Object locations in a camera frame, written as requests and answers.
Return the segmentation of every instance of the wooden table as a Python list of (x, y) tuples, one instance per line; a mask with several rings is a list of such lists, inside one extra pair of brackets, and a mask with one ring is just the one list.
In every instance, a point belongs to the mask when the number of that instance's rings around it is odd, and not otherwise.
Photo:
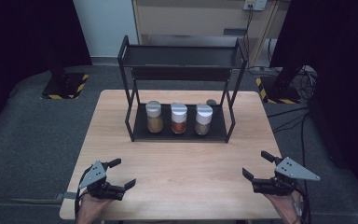
[[(221, 98), (221, 91), (139, 92), (142, 102), (163, 104), (205, 104)], [(95, 161), (121, 158), (119, 166), (107, 170), (107, 181), (123, 186), (136, 178), (137, 183), (123, 201), (112, 202), (101, 219), (279, 218), (269, 201), (253, 193), (252, 184), (242, 176), (242, 167), (256, 178), (274, 176), (275, 165), (261, 158), (260, 151), (281, 156), (256, 92), (238, 92), (237, 123), (228, 143), (132, 142), (124, 123), (127, 108), (124, 91), (101, 93), (68, 186), (69, 192), (76, 192), (81, 175)], [(60, 216), (75, 218), (74, 200), (63, 201)]]

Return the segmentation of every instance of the white lid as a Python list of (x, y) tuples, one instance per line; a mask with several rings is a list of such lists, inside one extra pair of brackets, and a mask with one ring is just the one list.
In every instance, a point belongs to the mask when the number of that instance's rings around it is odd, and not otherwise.
[(211, 122), (213, 110), (209, 105), (197, 105), (196, 121), (200, 124)]
[(185, 122), (187, 118), (187, 106), (179, 103), (171, 104), (172, 120), (178, 123)]
[(161, 114), (161, 104), (158, 101), (149, 101), (146, 104), (146, 114), (152, 118), (157, 117)]

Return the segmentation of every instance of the black metal shelf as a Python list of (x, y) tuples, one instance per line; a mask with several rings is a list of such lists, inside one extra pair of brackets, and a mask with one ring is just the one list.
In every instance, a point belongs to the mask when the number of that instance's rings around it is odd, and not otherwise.
[[(232, 106), (246, 67), (247, 59), (241, 39), (235, 46), (228, 47), (186, 47), (186, 46), (140, 46), (130, 45), (127, 36), (124, 37), (120, 52), (117, 56), (120, 73), (129, 103), (126, 125), (131, 141), (223, 141), (228, 142), (235, 126)], [(125, 67), (131, 68), (133, 89), (130, 95)], [(231, 71), (239, 69), (240, 73), (232, 96), (227, 86)], [(187, 105), (187, 128), (182, 134), (171, 130), (170, 105), (162, 106), (164, 129), (161, 133), (151, 133), (147, 130), (147, 115), (145, 103), (141, 102), (137, 81), (140, 80), (190, 80), (224, 82), (225, 87), (220, 103), (213, 105), (211, 129), (206, 135), (198, 135), (194, 131), (196, 106)], [(133, 101), (137, 101), (133, 130), (129, 119)], [(231, 125), (226, 129), (223, 103), (227, 99)]]

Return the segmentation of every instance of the glass jar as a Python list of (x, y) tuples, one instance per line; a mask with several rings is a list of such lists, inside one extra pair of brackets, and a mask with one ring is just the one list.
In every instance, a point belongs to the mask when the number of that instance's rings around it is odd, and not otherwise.
[(209, 105), (197, 105), (196, 115), (196, 133), (205, 135), (209, 132), (211, 126), (213, 110)]
[(146, 104), (147, 129), (151, 133), (159, 133), (164, 127), (161, 116), (161, 104), (158, 101), (150, 101)]
[(186, 130), (187, 106), (178, 103), (171, 104), (172, 131), (184, 133)]

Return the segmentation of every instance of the yellow black hazard tape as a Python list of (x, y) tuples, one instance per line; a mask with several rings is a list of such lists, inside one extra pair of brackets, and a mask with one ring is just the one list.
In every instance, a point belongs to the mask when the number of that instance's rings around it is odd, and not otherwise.
[(257, 87), (258, 89), (260, 90), (260, 97), (262, 99), (262, 101), (264, 103), (271, 103), (271, 104), (289, 104), (289, 105), (293, 105), (293, 104), (300, 104), (300, 100), (298, 99), (282, 99), (282, 98), (279, 98), (279, 99), (271, 99), (269, 98), (265, 88), (264, 88), (264, 85), (261, 81), (260, 78), (257, 78), (255, 80), (255, 82), (257, 83)]
[(73, 92), (73, 94), (59, 94), (59, 93), (52, 93), (52, 94), (46, 94), (46, 95), (42, 94), (41, 98), (42, 99), (52, 99), (52, 100), (75, 99), (83, 91), (88, 78), (89, 78), (89, 75), (86, 75), (86, 74), (82, 77), (81, 81), (78, 83), (77, 91)]

